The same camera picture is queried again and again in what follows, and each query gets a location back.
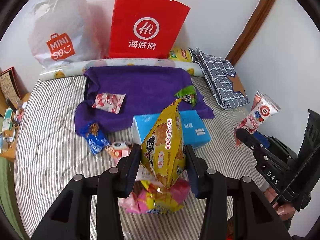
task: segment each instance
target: screw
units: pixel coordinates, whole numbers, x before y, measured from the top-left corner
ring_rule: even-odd
[[[79,180],[82,179],[82,175],[81,175],[81,174],[76,174],[76,175],[73,176],[73,179],[74,179],[75,181],[79,181]]]
[[[207,168],[207,173],[208,174],[215,174],[216,170],[214,168]]]
[[[243,176],[243,177],[242,177],[242,180],[243,180],[244,182],[246,182],[246,183],[251,182],[251,178],[250,178],[249,176]]]
[[[111,173],[111,174],[115,174],[115,173],[117,173],[119,171],[119,169],[117,168],[117,167],[111,167],[110,169],[109,169],[109,172]]]

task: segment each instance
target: blue plaid cloth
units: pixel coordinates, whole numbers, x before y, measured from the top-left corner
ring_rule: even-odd
[[[192,61],[200,65],[219,106],[227,110],[249,103],[246,94],[233,90],[233,83],[230,79],[235,77],[236,71],[228,60],[204,54],[198,48],[197,50],[189,48],[189,51]]]

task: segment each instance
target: blue snack packet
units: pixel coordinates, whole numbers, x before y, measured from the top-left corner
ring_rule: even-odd
[[[101,152],[104,147],[111,145],[111,143],[104,136],[103,132],[99,130],[99,125],[97,123],[89,124],[83,127],[80,130],[80,135],[87,140],[93,155]]]

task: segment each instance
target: green cloth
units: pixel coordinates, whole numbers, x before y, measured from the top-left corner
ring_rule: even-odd
[[[0,157],[0,205],[12,227],[22,239],[29,239],[20,218],[16,193],[14,189],[13,163]]]

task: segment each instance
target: yellow chip bag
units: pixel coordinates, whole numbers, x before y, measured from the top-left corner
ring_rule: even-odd
[[[178,111],[180,102],[181,99],[177,99],[162,110],[141,145],[141,163],[165,188],[176,182],[186,166]]]
[[[168,59],[192,62],[191,54],[188,49],[173,48],[169,53]]]

